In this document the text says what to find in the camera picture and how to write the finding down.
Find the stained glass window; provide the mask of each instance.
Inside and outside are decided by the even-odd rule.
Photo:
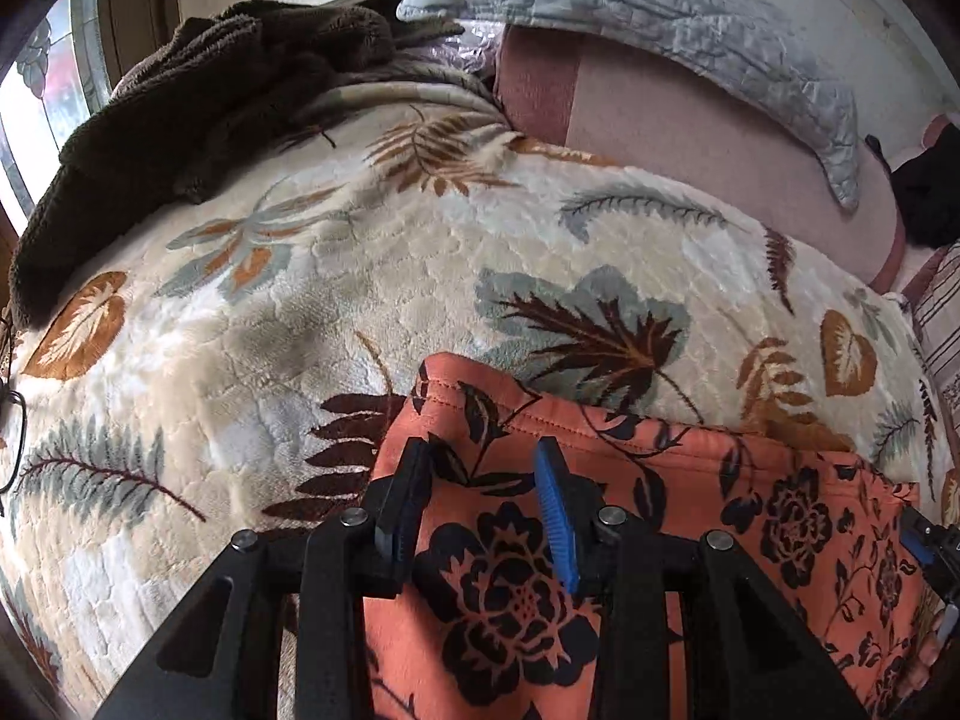
[[[0,81],[0,204],[18,235],[66,139],[109,95],[97,0],[57,0]]]

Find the leaf-patterned blanket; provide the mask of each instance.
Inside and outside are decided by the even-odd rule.
[[[584,404],[856,450],[939,519],[952,461],[894,301],[689,186],[511,132],[462,88],[315,105],[349,115],[157,213],[16,338],[29,419],[0,595],[81,717],[232,532],[361,493],[438,350]],[[6,473],[19,425],[5,410]]]

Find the silver screw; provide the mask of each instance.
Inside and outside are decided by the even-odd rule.
[[[710,531],[707,533],[707,544],[717,552],[726,552],[733,547],[733,536],[726,531]]]
[[[349,509],[344,509],[344,512],[340,515],[340,522],[344,523],[347,528],[353,528],[357,525],[363,525],[369,518],[370,515],[367,514],[366,509],[352,506]]]
[[[627,512],[624,512],[619,506],[605,506],[600,509],[597,518],[604,525],[616,528],[617,525],[622,525],[627,521]]]
[[[258,538],[259,536],[250,528],[243,528],[242,531],[237,531],[230,537],[230,546],[237,552],[250,552],[253,547],[256,547]]]

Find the dark brown fleece blanket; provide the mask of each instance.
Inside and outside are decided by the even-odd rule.
[[[13,255],[17,327],[49,322],[70,275],[160,206],[209,199],[229,175],[303,129],[296,113],[336,74],[458,31],[399,22],[399,2],[255,0],[187,19],[64,145]]]

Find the orange floral garment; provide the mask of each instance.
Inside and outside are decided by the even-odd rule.
[[[552,570],[533,476],[542,436],[608,504],[664,533],[735,533],[867,709],[892,711],[923,590],[897,530],[914,485],[892,485],[846,452],[578,406],[451,354],[419,369],[374,475],[392,473],[413,436],[438,460],[412,586],[396,601],[367,600],[378,718],[587,717],[599,620]],[[682,653],[672,647],[672,665]],[[671,675],[676,685],[682,669]],[[682,692],[672,690],[676,717]]]

